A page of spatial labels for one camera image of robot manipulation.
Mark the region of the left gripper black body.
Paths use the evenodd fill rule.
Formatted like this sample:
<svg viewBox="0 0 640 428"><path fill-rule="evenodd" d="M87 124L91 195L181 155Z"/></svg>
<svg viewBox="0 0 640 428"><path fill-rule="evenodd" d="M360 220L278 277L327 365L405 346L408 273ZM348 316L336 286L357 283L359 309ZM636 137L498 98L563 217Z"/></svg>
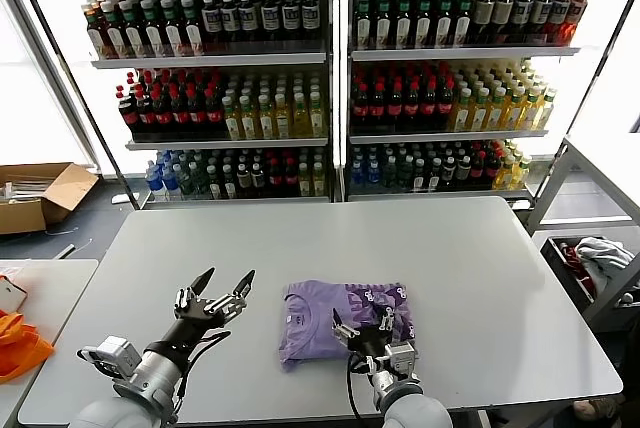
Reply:
<svg viewBox="0 0 640 428"><path fill-rule="evenodd" d="M150 343L145 352L191 354L205 334L223 328L233 317L229 307L220 308L213 300L191 300L184 309L175 312L176 320L158 340Z"/></svg>

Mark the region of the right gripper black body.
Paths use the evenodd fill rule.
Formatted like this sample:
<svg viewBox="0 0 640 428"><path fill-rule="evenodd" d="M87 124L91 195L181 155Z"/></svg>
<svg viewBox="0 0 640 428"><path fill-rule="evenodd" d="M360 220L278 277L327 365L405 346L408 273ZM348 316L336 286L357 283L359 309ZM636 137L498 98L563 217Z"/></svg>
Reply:
<svg viewBox="0 0 640 428"><path fill-rule="evenodd" d="M347 342L349 351L361 356L384 356L385 347L392 342L392 332L377 327L361 327Z"/></svg>

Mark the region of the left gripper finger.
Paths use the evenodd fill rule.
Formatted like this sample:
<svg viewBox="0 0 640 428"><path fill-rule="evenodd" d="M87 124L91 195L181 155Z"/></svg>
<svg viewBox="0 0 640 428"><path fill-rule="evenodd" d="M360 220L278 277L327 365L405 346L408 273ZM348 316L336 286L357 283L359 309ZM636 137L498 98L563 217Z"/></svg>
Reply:
<svg viewBox="0 0 640 428"><path fill-rule="evenodd" d="M255 271L250 270L231 293L225 294L210 305L211 314L240 314L246 307L246 299L251 292Z"/></svg>
<svg viewBox="0 0 640 428"><path fill-rule="evenodd" d="M211 280L215 268L211 267L202 274L198 275L190 285L179 288L174 302L174 315L176 317L184 317L189 310L199 301L199 296L207 287Z"/></svg>

